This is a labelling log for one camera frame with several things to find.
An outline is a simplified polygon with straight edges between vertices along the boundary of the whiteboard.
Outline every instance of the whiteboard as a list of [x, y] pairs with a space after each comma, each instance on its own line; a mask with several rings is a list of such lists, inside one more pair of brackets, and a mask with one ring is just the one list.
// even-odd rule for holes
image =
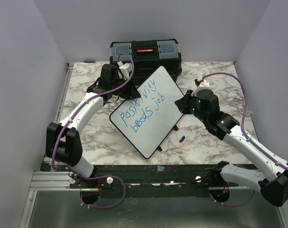
[[137, 90], [141, 98], [125, 100], [109, 118], [148, 159], [182, 117], [174, 101], [181, 99], [183, 93], [163, 66]]

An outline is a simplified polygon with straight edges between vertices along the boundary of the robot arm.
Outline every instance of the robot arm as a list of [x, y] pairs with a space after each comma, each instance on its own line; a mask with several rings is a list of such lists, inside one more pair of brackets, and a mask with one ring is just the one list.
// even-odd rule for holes
[[[239, 122], [231, 115], [221, 112], [218, 97], [210, 90], [206, 79], [195, 81], [197, 89], [188, 90], [185, 96], [175, 101], [183, 114], [193, 114], [204, 123], [206, 129], [220, 140], [236, 148], [249, 159], [259, 171], [243, 169], [228, 162], [217, 165], [222, 179], [259, 191], [275, 206], [282, 206], [288, 199], [288, 162], [272, 153], [248, 132], [245, 137]], [[257, 149], [276, 158], [276, 163]]]
[[80, 134], [84, 127], [113, 95], [125, 99], [141, 97], [133, 80], [115, 92], [105, 93], [105, 91], [122, 86], [129, 78], [129, 73], [132, 71], [131, 64], [119, 62], [118, 65], [119, 67], [104, 64], [98, 83], [92, 84], [87, 89], [85, 97], [72, 113], [60, 123], [51, 123], [47, 127], [46, 156], [52, 158], [57, 139], [62, 129], [64, 129], [61, 135], [63, 140], [59, 140], [56, 148], [55, 160], [67, 164], [70, 169], [84, 177], [91, 177], [94, 170], [94, 166], [82, 156], [83, 149]]

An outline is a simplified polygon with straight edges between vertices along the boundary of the toolbox lid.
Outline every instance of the toolbox lid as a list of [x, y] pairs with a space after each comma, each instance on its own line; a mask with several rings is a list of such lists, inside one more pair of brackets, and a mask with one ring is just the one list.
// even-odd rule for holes
[[[126, 53], [131, 56], [131, 43], [114, 43], [110, 48], [110, 56], [113, 57], [113, 61], [117, 61], [117, 58], [120, 54]], [[128, 61], [127, 56], [121, 56], [121, 61]]]
[[174, 40], [157, 41], [159, 49], [159, 58], [178, 58], [180, 52], [179, 44]]

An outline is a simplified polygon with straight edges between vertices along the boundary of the marble table surface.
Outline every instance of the marble table surface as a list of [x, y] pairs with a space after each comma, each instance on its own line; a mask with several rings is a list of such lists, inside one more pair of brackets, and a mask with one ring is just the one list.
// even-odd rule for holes
[[[61, 120], [82, 100], [87, 87], [100, 76], [102, 65], [98, 63], [76, 63], [69, 82]], [[213, 72], [228, 72], [236, 75], [232, 62], [184, 62], [177, 85], [183, 93], [194, 89], [194, 79], [200, 75]], [[213, 92], [219, 97], [220, 108], [241, 121], [244, 96], [238, 82], [224, 75], [209, 78]], [[129, 141], [109, 121], [109, 115], [123, 101], [106, 104], [89, 121], [81, 134], [83, 156], [93, 164], [217, 164], [220, 161], [230, 163], [250, 163], [233, 147], [220, 141], [204, 128], [197, 118], [184, 115], [177, 123], [178, 131], [171, 131], [162, 142], [162, 151], [155, 151], [150, 159], [145, 159]], [[246, 130], [256, 136], [248, 115], [245, 121]]]

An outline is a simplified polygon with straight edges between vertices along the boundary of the screw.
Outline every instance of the screw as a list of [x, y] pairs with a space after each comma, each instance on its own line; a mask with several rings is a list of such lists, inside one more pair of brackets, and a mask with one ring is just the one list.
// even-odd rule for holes
[[69, 183], [74, 184], [76, 181], [73, 178], [70, 178]]
[[112, 184], [112, 182], [114, 182], [114, 179], [112, 177], [108, 177], [107, 178], [107, 183], [108, 184]]
[[200, 183], [202, 181], [202, 178], [200, 176], [196, 176], [195, 180], [197, 183]]

